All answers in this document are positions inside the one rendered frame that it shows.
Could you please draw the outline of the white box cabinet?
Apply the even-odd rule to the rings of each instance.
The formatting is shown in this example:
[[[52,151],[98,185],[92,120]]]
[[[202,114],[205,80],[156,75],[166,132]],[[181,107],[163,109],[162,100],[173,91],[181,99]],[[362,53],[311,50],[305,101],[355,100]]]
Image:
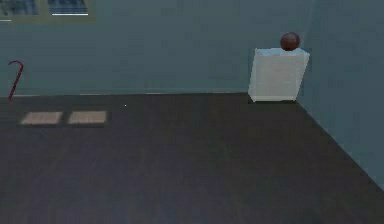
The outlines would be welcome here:
[[[248,94],[253,102],[295,101],[310,54],[301,48],[255,49]]]

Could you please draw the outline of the dark red ball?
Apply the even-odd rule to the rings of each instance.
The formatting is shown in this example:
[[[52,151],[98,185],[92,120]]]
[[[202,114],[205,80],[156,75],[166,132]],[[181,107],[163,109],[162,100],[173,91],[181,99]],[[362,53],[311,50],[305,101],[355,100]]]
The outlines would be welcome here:
[[[300,46],[300,36],[295,32],[284,34],[280,39],[280,47],[285,51],[293,51]]]

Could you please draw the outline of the red hooked cane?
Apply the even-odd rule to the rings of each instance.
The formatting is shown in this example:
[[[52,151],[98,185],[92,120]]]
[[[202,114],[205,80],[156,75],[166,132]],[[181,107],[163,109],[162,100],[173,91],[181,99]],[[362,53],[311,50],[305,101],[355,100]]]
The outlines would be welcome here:
[[[14,83],[12,85],[12,88],[11,88],[11,90],[9,92],[9,95],[8,95],[8,100],[9,101],[12,101],[12,98],[13,98],[13,95],[14,95],[15,90],[17,88],[18,82],[19,82],[20,77],[22,76],[22,73],[24,71],[24,64],[21,61],[19,61],[19,60],[13,60],[13,61],[9,62],[8,65],[11,65],[11,64],[14,64],[14,63],[19,65],[19,69],[18,69],[18,73],[16,75],[16,78],[14,80]]]

